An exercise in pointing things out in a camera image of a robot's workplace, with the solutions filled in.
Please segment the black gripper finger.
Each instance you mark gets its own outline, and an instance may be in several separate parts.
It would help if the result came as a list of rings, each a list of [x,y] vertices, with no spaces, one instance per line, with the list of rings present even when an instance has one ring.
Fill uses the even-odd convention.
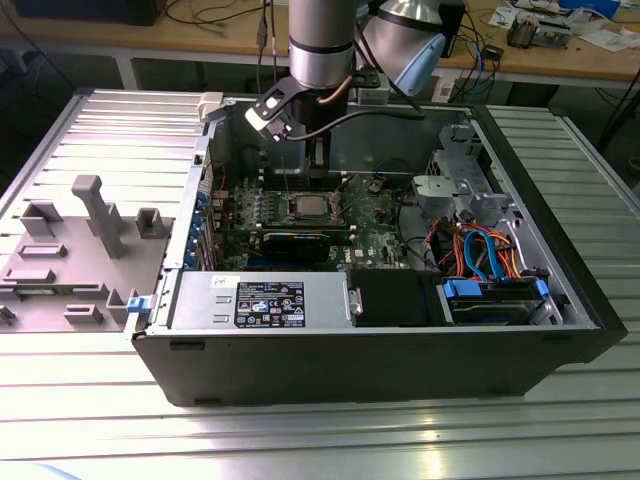
[[[310,170],[328,170],[330,165],[330,141],[323,138],[308,140],[307,159]]]

